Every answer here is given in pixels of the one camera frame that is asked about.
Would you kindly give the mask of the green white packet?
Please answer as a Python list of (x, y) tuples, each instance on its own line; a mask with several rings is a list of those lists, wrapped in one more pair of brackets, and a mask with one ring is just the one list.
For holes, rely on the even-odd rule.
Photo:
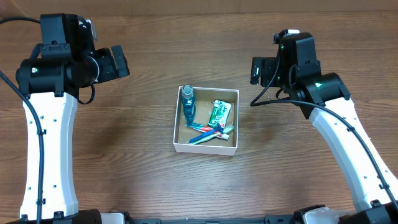
[(213, 111), (211, 112), (208, 121), (208, 126), (217, 128), (218, 125), (220, 125), (222, 128), (225, 128), (231, 109), (231, 103), (222, 100), (215, 100), (213, 104)]

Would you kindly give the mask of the blue mouthwash bottle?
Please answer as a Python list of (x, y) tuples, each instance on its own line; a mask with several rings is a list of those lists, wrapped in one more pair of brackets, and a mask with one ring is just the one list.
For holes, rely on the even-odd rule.
[(195, 120), (196, 104), (195, 91), (191, 85), (185, 85), (182, 88), (182, 106), (187, 124), (192, 124)]

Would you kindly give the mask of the green white toothbrush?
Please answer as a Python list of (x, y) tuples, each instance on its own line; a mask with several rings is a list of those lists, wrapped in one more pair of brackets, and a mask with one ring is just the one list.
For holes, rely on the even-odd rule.
[(231, 125), (225, 127), (224, 129), (222, 129), (221, 131), (219, 129), (217, 129), (217, 130), (211, 129), (209, 131), (205, 131), (203, 134), (189, 140), (189, 144), (197, 145), (197, 144), (200, 144), (203, 142), (210, 141), (214, 138), (218, 138), (221, 140), (228, 140), (229, 134), (233, 131), (233, 129), (234, 129), (234, 126), (231, 124)]

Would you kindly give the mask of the blue razor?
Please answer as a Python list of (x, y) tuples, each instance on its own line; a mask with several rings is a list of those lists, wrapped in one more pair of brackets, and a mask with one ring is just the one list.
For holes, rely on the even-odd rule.
[(223, 133), (223, 127), (220, 125), (220, 123), (217, 124), (217, 127), (215, 129), (212, 129), (211, 131), (205, 132), (205, 133), (203, 133), (203, 134), (201, 134), (201, 135), (199, 135), (199, 136), (197, 136), (195, 138), (192, 138), (191, 140), (189, 140), (189, 143), (191, 144), (191, 143), (194, 143), (196, 141), (199, 141), (199, 140), (201, 140), (203, 138), (206, 138), (206, 137), (214, 134), (214, 132), (217, 132), (217, 131), (220, 132), (220, 133)]

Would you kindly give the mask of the small teal tube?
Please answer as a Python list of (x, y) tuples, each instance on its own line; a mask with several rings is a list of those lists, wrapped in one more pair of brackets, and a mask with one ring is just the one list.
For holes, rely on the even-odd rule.
[[(196, 131), (199, 131), (199, 132), (202, 132), (202, 133), (211, 131), (213, 129), (210, 126), (205, 126), (205, 125), (198, 124), (198, 123), (187, 124), (187, 127), (188, 128), (192, 128), (192, 129), (194, 129)], [(218, 135), (216, 137), (218, 139), (228, 140), (229, 139), (229, 134), (218, 133)]]

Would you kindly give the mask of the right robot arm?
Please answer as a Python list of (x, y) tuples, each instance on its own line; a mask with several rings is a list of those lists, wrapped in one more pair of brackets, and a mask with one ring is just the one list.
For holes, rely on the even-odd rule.
[(336, 73), (322, 74), (312, 34), (285, 29), (274, 34), (276, 57), (254, 57), (250, 82), (277, 87), (274, 100), (257, 96), (252, 107), (293, 104), (318, 130), (349, 185), (355, 210), (314, 205), (294, 211), (289, 223), (397, 223), (397, 178), (366, 134), (351, 93)]

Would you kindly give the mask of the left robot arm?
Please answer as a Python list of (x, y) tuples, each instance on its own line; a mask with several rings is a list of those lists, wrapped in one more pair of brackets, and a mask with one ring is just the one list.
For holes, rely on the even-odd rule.
[(121, 46), (96, 49), (94, 25), (75, 14), (43, 14), (42, 41), (11, 88), (27, 121), (27, 179), (19, 223), (129, 223), (127, 212), (80, 210), (73, 181), (73, 125), (82, 88), (129, 75)]

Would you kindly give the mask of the white cardboard box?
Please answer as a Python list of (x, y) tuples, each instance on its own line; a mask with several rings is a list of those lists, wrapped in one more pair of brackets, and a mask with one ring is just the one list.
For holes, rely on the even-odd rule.
[(174, 121), (173, 145), (177, 152), (190, 152), (200, 154), (215, 154), (233, 156), (238, 148), (239, 133), (239, 91), (222, 88), (203, 88), (195, 87), (196, 115), (195, 122), (207, 126), (208, 120), (213, 111), (215, 100), (223, 100), (231, 103), (231, 111), (227, 119), (227, 125), (233, 126), (228, 133), (227, 140), (219, 137), (209, 141), (193, 145), (189, 140), (200, 135), (201, 132), (186, 126), (186, 119), (183, 114), (182, 106), (182, 87), (178, 88), (177, 106)]

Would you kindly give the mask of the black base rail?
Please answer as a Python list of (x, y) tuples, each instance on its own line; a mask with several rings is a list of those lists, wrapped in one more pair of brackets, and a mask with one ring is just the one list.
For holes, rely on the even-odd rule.
[(132, 218), (128, 212), (100, 213), (104, 224), (291, 224), (293, 215), (266, 215), (259, 218), (207, 218), (161, 220), (159, 218)]

